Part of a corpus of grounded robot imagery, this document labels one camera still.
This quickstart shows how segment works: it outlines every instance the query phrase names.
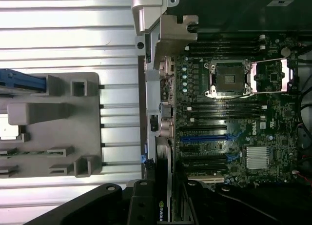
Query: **blue plastic part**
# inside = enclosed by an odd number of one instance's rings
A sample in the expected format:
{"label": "blue plastic part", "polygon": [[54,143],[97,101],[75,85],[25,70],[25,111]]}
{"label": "blue plastic part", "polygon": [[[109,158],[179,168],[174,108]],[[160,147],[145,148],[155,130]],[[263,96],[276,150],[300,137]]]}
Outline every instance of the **blue plastic part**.
{"label": "blue plastic part", "polygon": [[145,161],[147,160],[145,155],[141,155],[141,163],[145,163]]}
{"label": "blue plastic part", "polygon": [[11,89],[23,88],[38,92],[46,92],[47,87],[45,78],[26,75],[10,69],[0,69],[0,86]]}
{"label": "blue plastic part", "polygon": [[216,136],[186,136],[181,137],[181,142],[193,143],[193,142],[212,142],[212,141],[234,141],[239,137],[240,133],[231,136],[230,134],[216,135]]}

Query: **motherboard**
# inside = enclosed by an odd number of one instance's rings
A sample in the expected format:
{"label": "motherboard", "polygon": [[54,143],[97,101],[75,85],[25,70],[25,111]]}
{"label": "motherboard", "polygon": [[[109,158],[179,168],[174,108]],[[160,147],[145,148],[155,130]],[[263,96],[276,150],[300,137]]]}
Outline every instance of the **motherboard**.
{"label": "motherboard", "polygon": [[211,35],[174,58],[164,99],[174,111],[174,157],[189,179],[240,187],[293,180],[297,44],[286,34]]}

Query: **dell logo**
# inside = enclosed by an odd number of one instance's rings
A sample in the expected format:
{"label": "dell logo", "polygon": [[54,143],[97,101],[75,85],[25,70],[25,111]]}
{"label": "dell logo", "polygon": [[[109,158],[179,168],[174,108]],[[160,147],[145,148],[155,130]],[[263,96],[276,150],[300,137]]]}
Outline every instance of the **dell logo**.
{"label": "dell logo", "polygon": [[253,122],[253,136],[257,134],[257,122]]}

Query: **ventilated metal panel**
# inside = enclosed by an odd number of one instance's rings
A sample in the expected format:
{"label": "ventilated metal panel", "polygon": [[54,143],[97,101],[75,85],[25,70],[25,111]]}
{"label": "ventilated metal panel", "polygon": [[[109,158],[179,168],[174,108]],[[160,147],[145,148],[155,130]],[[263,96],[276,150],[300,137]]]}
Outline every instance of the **ventilated metal panel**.
{"label": "ventilated metal panel", "polygon": [[0,0],[0,68],[97,72],[102,175],[0,179],[0,224],[22,224],[97,185],[141,177],[131,0]]}

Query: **cpu socket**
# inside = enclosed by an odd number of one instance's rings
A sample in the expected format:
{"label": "cpu socket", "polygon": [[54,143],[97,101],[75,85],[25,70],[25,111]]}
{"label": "cpu socket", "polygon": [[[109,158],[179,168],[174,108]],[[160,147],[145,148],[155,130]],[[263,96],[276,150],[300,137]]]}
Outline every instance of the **cpu socket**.
{"label": "cpu socket", "polygon": [[205,63],[209,70],[210,89],[205,96],[215,99],[230,99],[238,96],[248,96],[256,90],[254,76],[256,68],[246,60],[214,60]]}

